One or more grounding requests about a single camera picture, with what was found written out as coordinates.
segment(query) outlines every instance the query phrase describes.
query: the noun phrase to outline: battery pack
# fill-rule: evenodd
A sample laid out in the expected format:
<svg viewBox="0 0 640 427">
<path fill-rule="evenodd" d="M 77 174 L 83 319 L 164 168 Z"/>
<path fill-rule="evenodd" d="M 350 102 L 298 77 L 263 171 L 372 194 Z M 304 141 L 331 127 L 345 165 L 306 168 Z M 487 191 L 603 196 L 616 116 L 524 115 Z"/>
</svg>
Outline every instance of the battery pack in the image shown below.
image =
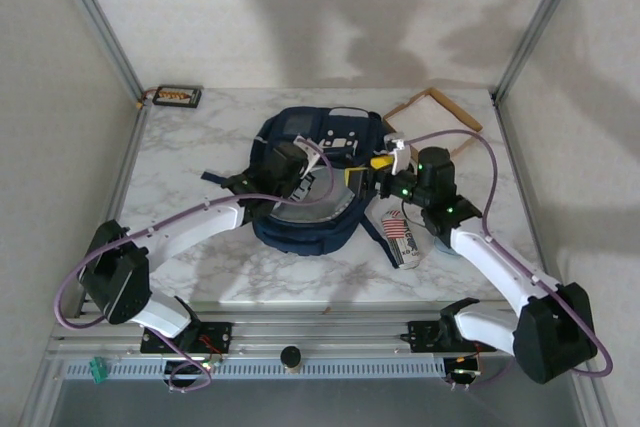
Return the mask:
<svg viewBox="0 0 640 427">
<path fill-rule="evenodd" d="M 185 85 L 161 85 L 153 96 L 153 104 L 166 107 L 195 109 L 200 103 L 202 89 Z"/>
</svg>

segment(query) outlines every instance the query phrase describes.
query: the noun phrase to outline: marble surface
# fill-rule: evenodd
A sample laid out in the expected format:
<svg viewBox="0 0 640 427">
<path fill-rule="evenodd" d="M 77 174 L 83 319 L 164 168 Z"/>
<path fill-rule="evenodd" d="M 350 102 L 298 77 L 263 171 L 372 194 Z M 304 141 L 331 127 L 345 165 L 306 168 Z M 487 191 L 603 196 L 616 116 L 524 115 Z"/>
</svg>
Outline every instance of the marble surface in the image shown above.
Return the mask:
<svg viewBox="0 0 640 427">
<path fill-rule="evenodd" d="M 388 112 L 416 91 L 410 89 L 224 89 L 207 90 L 196 110 L 151 107 L 121 216 L 122 225 L 148 226 L 227 192 L 203 181 L 212 170 L 237 173 L 248 164 L 254 135 L 268 117 L 292 105 L 353 106 Z M 445 93 L 484 125 L 496 151 L 499 181 L 490 224 L 496 235 L 528 260 L 538 262 L 514 176 L 489 94 Z M 491 171 L 487 153 L 475 143 L 456 158 L 459 191 L 483 207 Z M 370 218 L 379 222 L 391 199 L 375 200 Z M 419 219 L 417 210 L 408 208 Z M 412 231 L 424 259 L 413 270 L 395 270 L 380 247 L 359 227 L 338 252 L 321 257 L 284 254 L 262 244 L 251 226 L 229 231 L 190 248 L 152 276 L 152 286 L 191 301 L 387 302 L 452 301 L 466 296 L 499 300 L 500 294 L 462 258 L 438 251 L 419 227 Z"/>
</svg>

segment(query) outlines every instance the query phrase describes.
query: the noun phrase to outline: purple cable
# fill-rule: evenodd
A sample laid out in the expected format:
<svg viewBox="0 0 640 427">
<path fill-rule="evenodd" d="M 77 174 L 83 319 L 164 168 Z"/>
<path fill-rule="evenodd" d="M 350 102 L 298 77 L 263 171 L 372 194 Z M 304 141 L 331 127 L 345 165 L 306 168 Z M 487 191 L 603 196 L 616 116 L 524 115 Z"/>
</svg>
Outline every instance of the purple cable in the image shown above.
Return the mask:
<svg viewBox="0 0 640 427">
<path fill-rule="evenodd" d="M 309 142 L 306 139 L 301 139 L 301 142 L 304 143 L 305 145 L 307 145 L 308 147 L 310 147 L 311 149 L 313 149 L 317 154 L 320 155 L 320 158 L 322 159 L 322 161 L 324 162 L 324 164 L 327 166 L 327 170 L 329 171 L 329 189 L 327 189 L 327 191 L 318 199 L 310 201 L 310 202 L 296 202 L 295 200 L 289 200 L 289 199 L 283 199 L 281 197 L 276 197 L 274 195 L 267 195 L 267 194 L 239 194 L 239 195 L 230 195 L 227 197 L 222 197 L 220 199 L 215 199 L 215 200 L 211 200 L 208 202 L 203 202 L 201 204 L 195 205 L 193 207 L 190 207 L 182 212 L 179 212 L 167 219 L 164 219 L 161 222 L 158 222 L 156 224 L 153 225 L 153 229 L 158 232 L 159 230 L 161 230 L 164 227 L 167 227 L 170 224 L 173 224 L 174 222 L 177 222 L 181 219 L 184 219 L 185 217 L 188 217 L 189 215 L 195 214 L 196 212 L 199 212 L 200 210 L 203 209 L 209 209 L 215 205 L 224 203 L 224 202 L 230 202 L 230 201 L 237 201 L 237 200 L 270 200 L 272 202 L 280 202 L 283 204 L 289 204 L 289 205 L 299 205 L 299 206 L 304 206 L 304 205 L 313 205 L 313 204 L 317 204 L 319 202 L 322 202 L 324 199 L 326 199 L 329 195 L 331 195 L 331 193 L 333 192 L 334 186 L 335 186 L 335 174 L 334 174 L 334 169 L 331 166 L 331 162 L 329 161 L 329 159 L 327 158 L 327 156 L 325 155 L 325 153 L 322 151 L 322 149 L 320 149 L 318 146 L 316 146 L 316 144 L 314 144 L 313 142 Z M 94 325 L 99 324 L 100 322 L 102 322 L 104 320 L 104 316 L 101 315 L 100 317 L 98 317 L 95 320 L 92 320 L 91 322 L 88 322 L 86 324 L 74 324 L 72 322 L 69 322 L 64 315 L 62 314 L 62 294 L 64 293 L 65 289 L 67 288 L 67 286 L 74 280 L 76 279 L 77 275 L 80 273 L 80 271 L 82 269 L 84 269 L 86 267 L 86 265 L 95 260 L 97 257 L 101 256 L 102 254 L 104 254 L 105 252 L 108 252 L 112 249 L 116 249 L 118 247 L 120 247 L 123 244 L 126 244 L 127 242 L 130 242 L 132 240 L 138 239 L 144 235 L 147 235 L 149 233 L 148 229 L 142 229 L 139 230 L 138 232 L 135 232 L 133 234 L 130 234 L 128 236 L 125 236 L 121 239 L 115 240 L 113 242 L 110 242 L 109 244 L 103 245 L 102 247 L 99 247 L 98 249 L 94 250 L 93 252 L 88 253 L 74 268 L 71 272 L 69 272 L 69 274 L 64 278 L 64 280 L 62 281 L 62 284 L 60 285 L 60 288 L 58 289 L 58 292 L 56 292 L 56 296 L 53 300 L 53 313 L 56 316 L 56 319 L 58 320 L 58 322 L 60 323 L 60 325 L 62 325 L 63 327 L 66 327 L 67 329 L 70 330 L 81 330 L 81 329 L 88 329 L 89 327 L 93 327 Z M 201 389 L 202 387 L 206 387 L 207 385 L 209 385 L 211 383 L 211 374 L 209 373 L 209 371 L 207 371 L 202 364 L 200 364 L 200 362 L 197 362 L 195 360 L 193 360 L 191 358 L 191 356 L 189 356 L 189 354 L 187 354 L 186 352 L 182 351 L 179 347 L 177 347 L 170 339 L 166 338 L 164 335 L 162 335 L 160 332 L 155 331 L 154 329 L 149 329 L 151 330 L 162 342 L 164 342 L 171 350 L 173 350 L 176 354 L 183 356 L 186 361 L 182 364 L 180 364 L 177 368 L 175 368 L 173 370 L 173 372 L 171 373 L 171 376 L 169 377 L 169 387 L 170 388 L 174 388 L 172 381 L 173 378 L 175 377 L 176 373 L 178 372 L 178 370 L 182 369 L 184 366 L 186 365 L 194 365 L 195 367 L 197 367 L 198 369 L 200 369 L 202 372 L 204 372 L 207 376 L 207 382 L 205 382 L 203 385 L 198 385 L 198 386 L 190 386 L 190 387 L 186 387 L 184 389 L 180 389 L 183 392 L 189 392 L 192 390 L 197 390 L 197 389 Z"/>
<path fill-rule="evenodd" d="M 489 230 L 489 211 L 491 209 L 491 204 L 493 203 L 493 198 L 496 193 L 496 187 L 498 185 L 498 161 L 496 159 L 496 154 L 491 148 L 491 145 L 489 144 L 489 142 L 487 142 L 484 139 L 484 137 L 482 137 L 480 134 L 476 132 L 473 132 L 470 130 L 463 130 L 463 129 L 451 129 L 451 130 L 442 130 L 440 132 L 434 132 L 432 134 L 423 135 L 421 137 L 408 140 L 405 142 L 405 144 L 411 145 L 417 142 L 421 142 L 423 140 L 431 139 L 433 137 L 439 137 L 441 135 L 449 135 L 449 134 L 464 134 L 464 135 L 469 135 L 471 137 L 476 138 L 478 141 L 480 141 L 480 143 L 484 146 L 484 148 L 487 149 L 487 152 L 489 153 L 489 157 L 491 158 L 491 166 L 493 168 L 493 180 L 491 182 L 491 189 L 489 190 L 489 197 L 487 198 L 487 203 L 482 213 L 482 230 L 484 230 L 484 234 L 491 239 L 489 243 L 495 247 L 495 249 L 500 253 L 500 255 L 502 255 L 509 262 L 511 262 L 522 275 L 530 279 L 534 283 L 534 285 L 540 287 L 547 294 L 549 294 L 551 298 L 555 300 L 560 305 L 560 307 L 562 307 L 562 309 L 569 315 L 569 317 L 571 317 L 571 320 L 573 320 L 576 323 L 576 325 L 580 327 L 580 329 L 586 334 L 589 340 L 591 340 L 591 342 L 594 343 L 594 345 L 598 348 L 598 350 L 602 352 L 602 356 L 604 357 L 605 364 L 606 364 L 604 369 L 596 372 L 591 372 L 588 370 L 580 370 L 580 369 L 571 369 L 571 370 L 576 374 L 585 375 L 587 377 L 606 377 L 613 371 L 613 359 L 611 358 L 611 355 L 609 354 L 609 351 L 607 350 L 607 348 L 596 336 L 595 332 L 585 323 L 584 320 L 580 318 L 580 316 L 576 313 L 576 311 L 573 310 L 571 306 L 567 304 L 562 299 L 562 297 L 560 297 L 551 287 L 545 284 L 542 280 L 534 280 L 535 274 L 531 272 L 524 264 L 522 264 L 522 262 L 516 259 L 513 255 L 511 255 L 511 253 L 507 249 L 505 249 L 491 235 L 491 231 Z"/>
</svg>

